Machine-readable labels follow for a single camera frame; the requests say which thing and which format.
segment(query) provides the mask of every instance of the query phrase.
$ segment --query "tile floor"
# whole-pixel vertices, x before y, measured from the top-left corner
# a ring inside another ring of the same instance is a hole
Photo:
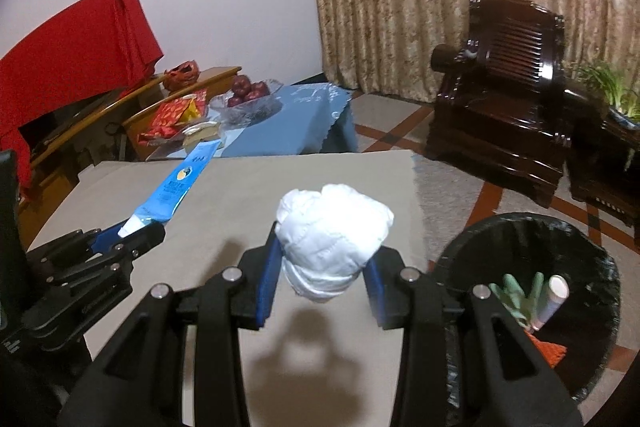
[[[542,208],[517,192],[428,160],[422,154],[433,120],[429,105],[356,91],[351,108],[360,152],[400,148],[417,153],[415,181],[424,211],[424,245],[430,261],[437,261],[447,243],[465,227],[502,212],[536,212],[564,219],[614,258],[620,270],[622,320],[607,369],[580,404],[586,423],[620,383],[640,349],[640,251],[633,244],[633,230],[615,217],[573,200],[567,177],[562,179],[551,207]]]

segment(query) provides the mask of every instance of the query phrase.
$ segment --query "green plant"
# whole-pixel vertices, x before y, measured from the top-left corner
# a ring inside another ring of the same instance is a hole
[[[603,61],[576,66],[576,80],[589,89],[601,92],[607,103],[631,120],[640,120],[640,98],[625,86],[625,77]]]

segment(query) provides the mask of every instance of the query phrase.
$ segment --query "trash can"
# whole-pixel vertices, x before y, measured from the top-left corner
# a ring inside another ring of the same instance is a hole
[[[620,324],[620,275],[604,248],[555,217],[514,212],[489,217],[460,233],[433,276],[456,299],[476,284],[502,286],[511,273],[528,295],[536,272],[561,275],[570,296],[536,334],[566,346],[556,373],[574,400],[584,400],[606,367]]]

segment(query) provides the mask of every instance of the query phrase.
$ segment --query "toothpaste tube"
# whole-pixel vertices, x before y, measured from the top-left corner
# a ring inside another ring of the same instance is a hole
[[[151,221],[166,223],[171,219],[182,198],[204,171],[221,142],[221,140],[212,140],[198,143],[187,158],[156,188],[149,199],[136,208],[133,216],[120,229],[118,235],[127,237],[130,233],[146,227]]]

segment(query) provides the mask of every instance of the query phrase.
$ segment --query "red fabric cover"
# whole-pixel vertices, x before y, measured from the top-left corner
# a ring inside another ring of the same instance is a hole
[[[30,152],[18,127],[50,111],[154,72],[162,50],[139,0],[79,0],[0,59],[0,148],[18,155],[28,187]]]

